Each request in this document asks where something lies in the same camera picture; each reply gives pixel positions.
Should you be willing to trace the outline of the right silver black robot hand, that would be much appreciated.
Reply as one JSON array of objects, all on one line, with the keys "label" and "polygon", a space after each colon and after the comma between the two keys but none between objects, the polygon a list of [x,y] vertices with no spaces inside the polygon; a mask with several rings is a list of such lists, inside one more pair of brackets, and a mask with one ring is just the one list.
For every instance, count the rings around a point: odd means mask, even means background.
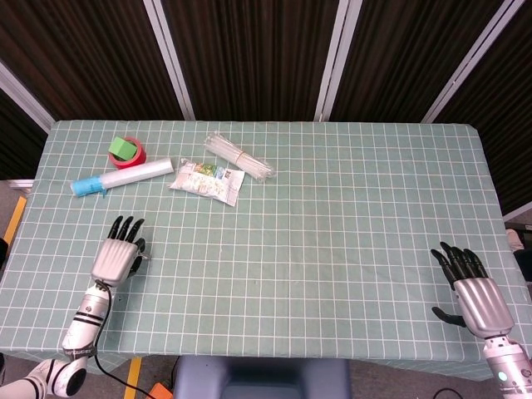
[{"label": "right silver black robot hand", "polygon": [[515,325],[507,303],[494,279],[490,278],[480,258],[470,249],[459,249],[442,242],[441,250],[431,255],[456,296],[461,310],[449,314],[441,308],[431,311],[442,322],[468,329],[481,339],[504,336]]}]

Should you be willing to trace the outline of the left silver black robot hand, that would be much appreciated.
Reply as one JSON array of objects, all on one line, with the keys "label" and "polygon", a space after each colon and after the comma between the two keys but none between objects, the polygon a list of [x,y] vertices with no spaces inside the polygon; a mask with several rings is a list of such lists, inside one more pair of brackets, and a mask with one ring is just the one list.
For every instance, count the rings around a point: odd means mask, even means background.
[{"label": "left silver black robot hand", "polygon": [[145,258],[145,239],[136,239],[144,219],[118,216],[103,240],[91,276],[107,286],[118,287],[136,273]]}]

